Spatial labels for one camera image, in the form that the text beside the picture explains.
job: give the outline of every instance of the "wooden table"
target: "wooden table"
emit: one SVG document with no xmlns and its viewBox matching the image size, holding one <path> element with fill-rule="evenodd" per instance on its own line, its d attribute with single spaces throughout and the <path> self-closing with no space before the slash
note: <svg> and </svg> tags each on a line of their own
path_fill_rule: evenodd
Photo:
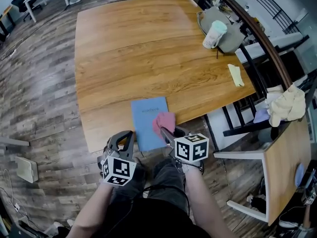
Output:
<svg viewBox="0 0 317 238">
<path fill-rule="evenodd" d="M 294 121 L 272 144 L 263 150 L 247 152 L 219 152 L 216 158 L 261 160 L 266 190 L 266 213 L 261 213 L 229 200 L 234 209 L 268 222 L 270 226 L 281 214 L 296 191 L 295 172 L 303 163 L 305 170 L 311 161 L 311 143 L 307 120 Z"/>
<path fill-rule="evenodd" d="M 182 123 L 254 93 L 236 55 L 203 47 L 192 0 L 128 0 L 78 13 L 75 75 L 90 152 L 134 130 L 130 101 L 166 96 Z M 227 64 L 238 65 L 236 87 Z"/>
<path fill-rule="evenodd" d="M 0 28 L 2 29 L 3 33 L 5 36 L 9 35 L 9 32 L 7 31 L 7 29 L 5 28 L 5 26 L 3 25 L 2 23 L 2 20 L 4 18 L 4 16 L 7 16 L 9 21 L 11 22 L 12 26 L 15 27 L 15 23 L 13 21 L 13 19 L 11 18 L 11 15 L 10 15 L 10 10 L 12 8 L 12 5 L 9 5 L 5 10 L 4 12 L 2 13 L 2 15 L 0 16 Z"/>
</svg>

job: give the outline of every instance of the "cable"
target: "cable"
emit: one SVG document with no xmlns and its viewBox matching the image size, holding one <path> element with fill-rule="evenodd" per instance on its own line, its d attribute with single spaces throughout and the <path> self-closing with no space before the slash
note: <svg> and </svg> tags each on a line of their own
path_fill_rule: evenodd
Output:
<svg viewBox="0 0 317 238">
<path fill-rule="evenodd" d="M 149 186 L 149 187 L 146 187 L 145 189 L 143 189 L 142 192 L 140 192 L 139 194 L 137 194 L 135 198 L 138 198 L 140 195 L 143 194 L 143 192 L 145 191 L 150 191 L 150 190 L 157 190 L 157 189 L 166 189 L 166 188 L 173 188 L 173 189 L 176 189 L 177 191 L 179 191 L 181 194 L 183 194 L 187 200 L 187 206 L 188 206 L 188 217 L 190 215 L 190 209 L 189 209 L 189 200 L 188 200 L 188 197 L 186 195 L 186 193 L 184 191 L 182 191 L 180 188 L 178 187 L 175 187 L 175 186 L 170 186 L 170 185 L 161 185 L 161 184 L 156 184 L 156 185 L 152 185 L 152 186 Z"/>
<path fill-rule="evenodd" d="M 127 213 L 126 215 L 124 215 L 124 217 L 123 217 L 121 220 L 119 220 L 118 223 L 115 224 L 115 225 L 109 230 L 109 232 L 105 235 L 105 237 L 107 237 L 107 236 L 111 233 L 111 231 L 112 231 L 114 228 L 116 228 L 116 227 L 130 214 L 130 212 L 132 211 L 133 203 L 134 203 L 134 201 L 132 200 L 132 201 L 131 201 L 131 207 L 130 207 L 130 210 L 128 211 L 128 213 Z"/>
<path fill-rule="evenodd" d="M 294 208 L 303 208 L 303 207 L 306 207 L 306 206 L 294 206 L 294 207 L 292 207 L 292 208 L 289 209 L 287 212 L 284 212 L 281 216 L 279 216 L 278 220 L 281 220 L 281 217 L 282 217 L 284 214 L 288 213 L 290 210 L 292 210 L 292 209 L 294 209 Z"/>
<path fill-rule="evenodd" d="M 5 172 L 7 172 L 8 176 L 9 176 L 10 186 L 8 186 L 8 183 L 7 183 L 7 181 L 6 181 Z M 30 221 L 39 231 L 41 231 L 41 229 L 40 229 L 33 221 L 30 220 L 30 218 L 29 218 L 29 216 L 28 216 L 28 213 L 27 213 L 25 207 L 22 205 L 22 202 L 21 202 L 19 199 L 17 199 L 17 198 L 14 197 L 14 195 L 13 195 L 12 180 L 11 180 L 11 176 L 10 176 L 10 173 L 9 173 L 9 170 L 8 170 L 8 169 L 4 169 L 4 171 L 3 171 L 3 178 L 4 178 L 5 186 L 8 187 L 8 188 L 11 187 L 11 194 L 12 194 L 11 197 L 9 196 L 9 194 L 6 192 L 6 190 L 5 190 L 4 188 L 0 187 L 0 189 L 2 189 L 2 190 L 5 192 L 5 194 L 7 195 L 7 197 L 8 197 L 8 199 L 7 199 L 8 204 L 9 204 L 9 205 L 12 205 L 13 208 L 14 208 L 19 214 L 21 214 L 23 217 L 26 217 L 26 222 L 27 222 L 28 226 L 30 226 L 30 223 L 29 223 L 29 221 Z M 20 210 L 15 207 L 14 201 L 19 202 L 19 206 L 20 206 L 20 207 L 23 207 L 25 214 L 23 214 L 22 212 L 20 212 Z"/>
<path fill-rule="evenodd" d="M 203 161 L 201 161 L 201 166 L 200 166 L 200 167 L 197 167 L 197 166 L 195 166 L 195 165 L 193 165 L 193 164 L 189 164 L 189 163 L 182 162 L 181 160 L 176 159 L 175 157 L 173 157 L 173 156 L 171 155 L 171 153 L 173 152 L 173 150 L 174 150 L 174 149 L 172 149 L 172 150 L 169 152 L 168 155 L 169 155 L 170 158 L 172 158 L 172 159 L 176 162 L 175 167 L 176 167 L 177 169 L 178 169 L 177 163 L 186 164 L 186 165 L 189 165 L 189 166 L 193 166 L 193 167 L 198 168 L 198 169 L 202 172 L 202 175 L 204 174 L 204 172 L 205 172 L 205 165 L 204 165 L 204 162 L 203 162 Z M 183 189 L 184 189 L 184 192 L 186 192 L 186 178 L 184 178 L 184 180 L 183 180 Z"/>
</svg>

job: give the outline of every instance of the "metal table leg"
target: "metal table leg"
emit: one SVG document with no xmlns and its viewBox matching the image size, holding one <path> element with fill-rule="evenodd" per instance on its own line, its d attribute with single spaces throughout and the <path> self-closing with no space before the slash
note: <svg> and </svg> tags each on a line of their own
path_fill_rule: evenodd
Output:
<svg viewBox="0 0 317 238">
<path fill-rule="evenodd" d="M 0 27 L 2 29 L 2 31 L 4 32 L 4 35 L 5 36 L 8 36 L 9 35 L 9 32 L 8 30 L 5 28 L 5 26 L 3 25 L 3 23 L 0 21 Z"/>
<path fill-rule="evenodd" d="M 14 23 L 13 19 L 11 18 L 10 13 L 8 12 L 6 15 L 8 16 L 8 19 L 10 20 L 12 26 L 15 27 L 15 23 Z"/>
</svg>

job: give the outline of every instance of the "blue notebook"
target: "blue notebook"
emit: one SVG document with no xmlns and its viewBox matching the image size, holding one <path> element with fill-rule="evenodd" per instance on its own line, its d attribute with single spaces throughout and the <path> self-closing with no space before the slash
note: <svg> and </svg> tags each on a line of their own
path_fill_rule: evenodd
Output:
<svg viewBox="0 0 317 238">
<path fill-rule="evenodd" d="M 166 144 L 153 131 L 152 122 L 161 112 L 168 112 L 165 97 L 131 101 L 132 118 L 140 151 L 150 151 Z"/>
</svg>

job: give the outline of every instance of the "pink cloth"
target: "pink cloth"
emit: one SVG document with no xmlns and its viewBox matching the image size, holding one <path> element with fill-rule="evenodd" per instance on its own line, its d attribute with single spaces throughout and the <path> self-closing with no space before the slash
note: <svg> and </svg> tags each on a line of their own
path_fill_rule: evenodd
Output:
<svg viewBox="0 0 317 238">
<path fill-rule="evenodd" d="M 163 139 L 162 135 L 160 134 L 161 127 L 168 129 L 170 132 L 174 133 L 175 125 L 176 125 L 176 118 L 175 113 L 171 112 L 161 112 L 158 116 L 153 120 L 153 130 L 160 138 Z"/>
</svg>

